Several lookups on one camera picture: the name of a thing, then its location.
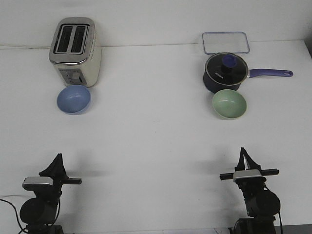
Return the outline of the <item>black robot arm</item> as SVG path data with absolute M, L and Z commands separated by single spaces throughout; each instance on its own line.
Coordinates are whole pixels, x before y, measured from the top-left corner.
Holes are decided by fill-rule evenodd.
M 32 191 L 34 198 L 27 200 L 21 207 L 19 216 L 26 224 L 29 234 L 63 234 L 61 225 L 56 224 L 60 212 L 60 197 L 63 185 L 80 185 L 82 179 L 70 178 L 59 153 L 52 163 L 38 176 L 24 179 L 22 187 Z
M 233 173 L 220 174 L 221 180 L 232 180 L 241 190 L 247 218 L 239 218 L 230 228 L 232 234 L 274 234 L 275 215 L 280 215 L 278 196 L 266 186 L 266 176 L 278 175 L 278 169 L 262 169 L 247 153 L 240 149 L 240 156 Z

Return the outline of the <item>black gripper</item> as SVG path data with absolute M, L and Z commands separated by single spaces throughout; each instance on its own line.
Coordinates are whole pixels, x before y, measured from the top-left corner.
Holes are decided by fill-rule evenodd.
M 55 176 L 57 172 L 59 178 L 52 178 L 51 195 L 61 195 L 63 185 L 80 185 L 82 183 L 81 178 L 68 178 L 63 164 L 62 153 L 59 153 L 46 169 L 39 172 L 39 176 Z
M 249 170 L 245 170 L 244 159 Z M 219 178 L 220 180 L 232 180 L 239 188 L 265 188 L 266 176 L 275 176 L 279 174 L 278 169 L 262 170 L 261 165 L 257 164 L 243 147 L 240 149 L 239 161 L 234 170 L 234 173 L 220 174 Z

